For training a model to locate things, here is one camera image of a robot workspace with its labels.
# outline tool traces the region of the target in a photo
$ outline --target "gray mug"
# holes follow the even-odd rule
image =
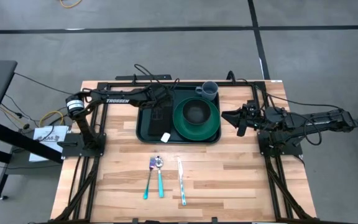
[[[212,81],[204,82],[202,86],[196,87],[196,93],[207,100],[214,100],[218,94],[218,84]]]

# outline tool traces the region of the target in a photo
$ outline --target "yellow cable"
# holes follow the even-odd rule
[[[5,110],[4,108],[0,108],[0,110],[2,110],[3,112],[7,113],[9,116],[11,116],[13,119],[15,119],[17,122],[19,122],[22,126],[25,126],[25,123],[23,123],[23,121],[19,120],[18,118],[16,118],[16,116],[14,116],[11,112]]]
[[[60,124],[59,124],[59,125],[62,125],[62,124],[63,124],[63,119],[64,119],[63,114],[62,114],[60,111],[51,111],[51,112],[48,112],[47,114],[45,114],[45,115],[41,118],[40,123],[39,123],[40,128],[42,127],[42,121],[43,121],[48,115],[50,115],[50,114],[55,114],[55,113],[60,114],[61,120],[60,120]]]
[[[60,4],[61,4],[63,7],[65,7],[66,9],[70,9],[70,8],[72,8],[72,7],[76,6],[76,5],[78,5],[80,2],[82,2],[82,0],[78,0],[78,2],[72,4],[71,6],[66,6],[66,5],[63,4],[63,1],[60,0]]]

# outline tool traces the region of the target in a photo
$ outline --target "black tray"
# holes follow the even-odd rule
[[[199,85],[178,85],[174,90],[175,94],[174,94],[174,99],[173,99],[173,109],[172,110],[175,110],[176,106],[182,100],[190,98],[190,97],[194,97],[194,96],[200,96],[195,92],[197,86],[199,86]],[[216,95],[216,97],[212,101],[212,103],[217,107],[219,114],[220,114],[219,93]],[[137,115],[136,136],[142,142],[163,143],[161,141],[161,136],[150,136],[148,134],[151,112],[152,112],[151,109],[139,110],[138,115]],[[178,131],[176,130],[175,126],[173,125],[173,121],[172,121],[170,134],[171,134],[171,137],[168,140],[168,143],[212,144],[212,143],[217,142],[219,140],[219,138],[221,137],[221,126],[219,125],[219,129],[210,138],[202,140],[202,141],[192,141],[192,140],[189,140],[189,139],[181,136],[178,133]]]

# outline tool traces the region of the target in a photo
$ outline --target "mug handle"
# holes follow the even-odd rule
[[[202,86],[196,87],[196,93],[197,94],[201,94],[202,92],[203,92],[203,87]]]

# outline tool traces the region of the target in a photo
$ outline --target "utensil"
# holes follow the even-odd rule
[[[183,106],[183,116],[190,124],[204,124],[211,116],[211,108],[200,98],[189,100]]]
[[[190,101],[192,99],[203,100],[211,108],[211,116],[202,125],[190,124],[189,122],[186,121],[186,119],[183,116],[184,105],[186,104],[187,101]],[[175,129],[178,131],[178,133],[181,136],[189,140],[202,141],[210,138],[219,129],[220,124],[221,124],[221,117],[217,107],[209,100],[206,100],[201,97],[187,98],[182,102],[180,102],[178,106],[175,108],[175,110],[173,111],[173,125],[175,126]]]
[[[149,164],[149,179],[147,179],[147,185],[146,185],[146,189],[144,190],[144,194],[143,194],[143,199],[147,199],[147,197],[149,196],[149,183],[150,183],[150,177],[152,175],[152,170],[154,168],[155,165],[155,158],[151,157],[150,158],[150,164]]]
[[[203,98],[214,100],[218,94],[218,84],[212,81],[204,82],[202,86],[196,87],[196,93],[200,94]]]
[[[158,194],[160,197],[164,197],[164,188],[162,186],[162,175],[161,167],[163,165],[163,160],[160,156],[155,158],[155,166],[158,168]]]
[[[180,193],[181,193],[181,204],[186,205],[185,197],[185,188],[183,187],[183,166],[181,165],[181,160],[178,157],[178,170],[179,170],[179,180],[180,180]]]

